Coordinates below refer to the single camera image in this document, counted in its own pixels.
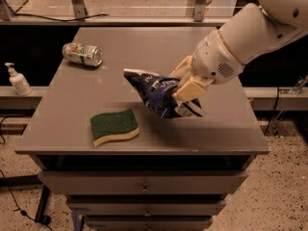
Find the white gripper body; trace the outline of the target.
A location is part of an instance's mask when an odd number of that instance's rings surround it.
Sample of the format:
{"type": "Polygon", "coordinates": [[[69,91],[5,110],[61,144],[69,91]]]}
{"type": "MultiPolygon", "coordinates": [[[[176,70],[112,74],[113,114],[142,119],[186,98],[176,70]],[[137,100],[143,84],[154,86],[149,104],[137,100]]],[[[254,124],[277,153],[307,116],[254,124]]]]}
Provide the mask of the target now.
{"type": "Polygon", "coordinates": [[[244,64],[231,52],[219,30],[212,31],[194,49],[192,66],[202,77],[225,84],[244,70],[244,64]]]}

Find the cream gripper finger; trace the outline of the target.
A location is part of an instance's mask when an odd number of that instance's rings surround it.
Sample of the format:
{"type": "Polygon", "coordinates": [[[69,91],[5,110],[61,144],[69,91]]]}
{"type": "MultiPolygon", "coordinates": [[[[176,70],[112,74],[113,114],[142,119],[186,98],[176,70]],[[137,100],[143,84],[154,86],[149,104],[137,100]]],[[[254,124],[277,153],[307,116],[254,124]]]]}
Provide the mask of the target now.
{"type": "Polygon", "coordinates": [[[181,102],[194,100],[204,95],[213,82],[213,79],[203,78],[198,75],[191,76],[183,86],[175,91],[172,97],[181,102]]]}
{"type": "Polygon", "coordinates": [[[170,78],[178,80],[179,85],[184,85],[193,76],[192,55],[187,56],[175,69],[169,74],[170,78]]]}

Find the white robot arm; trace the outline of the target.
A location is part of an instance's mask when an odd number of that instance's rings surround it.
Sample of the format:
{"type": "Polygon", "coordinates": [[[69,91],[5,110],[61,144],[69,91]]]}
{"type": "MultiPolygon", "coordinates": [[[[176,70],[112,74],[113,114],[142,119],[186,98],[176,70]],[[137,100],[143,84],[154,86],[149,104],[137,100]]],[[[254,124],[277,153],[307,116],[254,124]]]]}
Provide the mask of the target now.
{"type": "Polygon", "coordinates": [[[308,32],[308,0],[258,0],[213,30],[170,74],[179,80],[172,96],[186,102],[225,84],[257,57],[308,32]]]}

